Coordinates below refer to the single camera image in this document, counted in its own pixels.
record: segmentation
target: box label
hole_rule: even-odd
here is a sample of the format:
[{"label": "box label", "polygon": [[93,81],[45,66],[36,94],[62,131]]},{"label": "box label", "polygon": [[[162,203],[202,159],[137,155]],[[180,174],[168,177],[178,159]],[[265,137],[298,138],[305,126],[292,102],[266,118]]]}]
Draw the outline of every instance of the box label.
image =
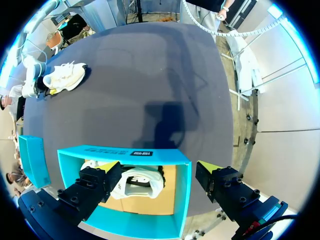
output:
[{"label": "box label", "polygon": [[133,151],[130,156],[151,157],[153,153],[153,151]]}]

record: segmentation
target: cardboard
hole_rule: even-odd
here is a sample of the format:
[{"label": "cardboard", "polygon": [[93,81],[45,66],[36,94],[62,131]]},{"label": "cardboard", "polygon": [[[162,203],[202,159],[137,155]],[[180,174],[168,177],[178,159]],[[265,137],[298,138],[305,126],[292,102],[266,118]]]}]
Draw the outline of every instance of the cardboard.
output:
[{"label": "cardboard", "polygon": [[106,203],[100,202],[99,206],[121,212],[144,215],[173,215],[176,192],[176,166],[163,166],[165,187],[157,198],[132,196],[123,199],[114,199],[112,196]]}]

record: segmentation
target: table surface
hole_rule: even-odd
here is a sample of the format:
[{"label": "table surface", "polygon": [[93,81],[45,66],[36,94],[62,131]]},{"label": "table surface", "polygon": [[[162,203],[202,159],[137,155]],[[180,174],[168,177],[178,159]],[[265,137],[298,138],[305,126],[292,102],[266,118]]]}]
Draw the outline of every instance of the table surface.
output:
[{"label": "table surface", "polygon": [[77,88],[25,104],[24,134],[43,138],[52,187],[64,188],[57,149],[179,148],[192,161],[188,216],[214,210],[196,164],[231,164],[233,116],[211,35],[174,22],[112,28],[62,50],[46,74],[72,61],[88,65]]}]

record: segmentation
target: person's hand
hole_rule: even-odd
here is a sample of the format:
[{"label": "person's hand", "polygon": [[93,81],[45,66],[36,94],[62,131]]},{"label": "person's hand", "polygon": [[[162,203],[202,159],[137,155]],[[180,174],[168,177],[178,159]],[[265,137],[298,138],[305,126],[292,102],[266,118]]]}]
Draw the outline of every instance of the person's hand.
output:
[{"label": "person's hand", "polygon": [[16,187],[15,187],[13,190],[14,190],[15,195],[16,195],[17,197],[20,197],[21,192],[20,192]]},{"label": "person's hand", "polygon": [[223,21],[226,20],[227,18],[227,11],[225,9],[222,9],[219,13],[218,16],[223,16]]}]

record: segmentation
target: shoe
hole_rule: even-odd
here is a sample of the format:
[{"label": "shoe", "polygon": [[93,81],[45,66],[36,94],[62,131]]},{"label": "shoe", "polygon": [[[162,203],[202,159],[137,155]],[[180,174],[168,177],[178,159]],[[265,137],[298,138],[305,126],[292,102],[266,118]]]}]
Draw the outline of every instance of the shoe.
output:
[{"label": "shoe", "polygon": [[64,89],[71,91],[82,81],[88,65],[85,63],[74,64],[74,62],[54,66],[54,71],[43,77],[44,85],[53,90],[50,91],[50,94],[60,93]]},{"label": "shoe", "polygon": [[120,181],[110,193],[118,200],[129,197],[155,199],[164,188],[164,179],[158,171],[134,167],[121,175]]}]

